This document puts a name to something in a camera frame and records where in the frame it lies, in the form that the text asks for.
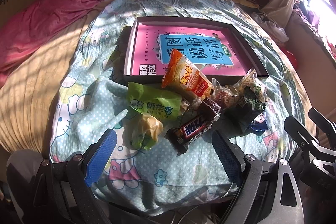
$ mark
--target beige bedspread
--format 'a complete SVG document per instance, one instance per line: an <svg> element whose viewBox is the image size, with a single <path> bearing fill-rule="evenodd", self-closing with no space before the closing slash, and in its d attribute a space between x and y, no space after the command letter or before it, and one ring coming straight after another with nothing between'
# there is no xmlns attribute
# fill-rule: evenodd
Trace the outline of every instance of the beige bedspread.
<svg viewBox="0 0 336 224"><path fill-rule="evenodd" d="M0 144L6 151L12 153L18 149L28 148L42 152L45 157L48 156L55 111L54 102L57 101L60 84L71 64L80 36L88 24L111 1L101 2L85 17L62 30L9 76L3 88L0 89ZM267 33L250 17L248 20L263 37L272 43L290 69L306 114L306 127L315 134L315 126L307 115L311 104L297 73Z"/></svg>

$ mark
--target orange snack bag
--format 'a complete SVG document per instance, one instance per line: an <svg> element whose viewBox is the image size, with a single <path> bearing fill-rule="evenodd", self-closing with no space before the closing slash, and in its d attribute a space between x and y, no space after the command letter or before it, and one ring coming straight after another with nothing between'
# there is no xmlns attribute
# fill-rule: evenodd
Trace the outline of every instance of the orange snack bag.
<svg viewBox="0 0 336 224"><path fill-rule="evenodd" d="M177 49L170 54L168 69L161 87L170 86L177 93L193 102L197 108L205 97L210 97L212 83L205 75Z"/></svg>

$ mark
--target book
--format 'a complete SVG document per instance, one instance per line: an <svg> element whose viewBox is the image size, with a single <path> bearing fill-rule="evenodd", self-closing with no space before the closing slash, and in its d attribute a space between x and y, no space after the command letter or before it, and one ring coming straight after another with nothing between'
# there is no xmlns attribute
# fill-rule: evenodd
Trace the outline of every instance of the book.
<svg viewBox="0 0 336 224"><path fill-rule="evenodd" d="M153 26L139 23L132 60L132 75L164 75L175 48L205 75L244 75L244 68L229 42L230 30Z"/></svg>

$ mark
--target light blue bedsheet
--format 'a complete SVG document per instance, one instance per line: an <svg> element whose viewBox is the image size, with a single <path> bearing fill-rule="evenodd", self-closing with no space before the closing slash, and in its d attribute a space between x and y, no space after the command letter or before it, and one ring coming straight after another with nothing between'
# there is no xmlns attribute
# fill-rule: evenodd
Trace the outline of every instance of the light blue bedsheet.
<svg viewBox="0 0 336 224"><path fill-rule="evenodd" d="M127 38L120 34L125 26L132 26L135 17L161 15L233 24L262 60L270 74L266 81L269 130L260 137L248 134L232 138L245 153L268 161L289 159L296 146L284 131L283 122L294 115L305 123L288 69L270 42L258 35L233 2L114 0L90 24L78 43L73 64L59 91L50 154L54 161L66 160L75 152L83 153L107 128L114 128L117 146L92 189L99 198L151 215L208 202L236 190L211 145L211 132L179 157L167 139L149 151L130 146L132 114L127 114L127 87L123 80ZM225 130L228 135L235 135L232 129Z"/></svg>

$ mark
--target pink pillow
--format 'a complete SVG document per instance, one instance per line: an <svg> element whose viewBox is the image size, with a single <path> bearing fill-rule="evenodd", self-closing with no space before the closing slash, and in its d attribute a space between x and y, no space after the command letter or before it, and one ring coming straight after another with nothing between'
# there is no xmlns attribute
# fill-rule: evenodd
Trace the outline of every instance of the pink pillow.
<svg viewBox="0 0 336 224"><path fill-rule="evenodd" d="M14 15L0 29L0 87L19 64L99 1L37 0Z"/></svg>

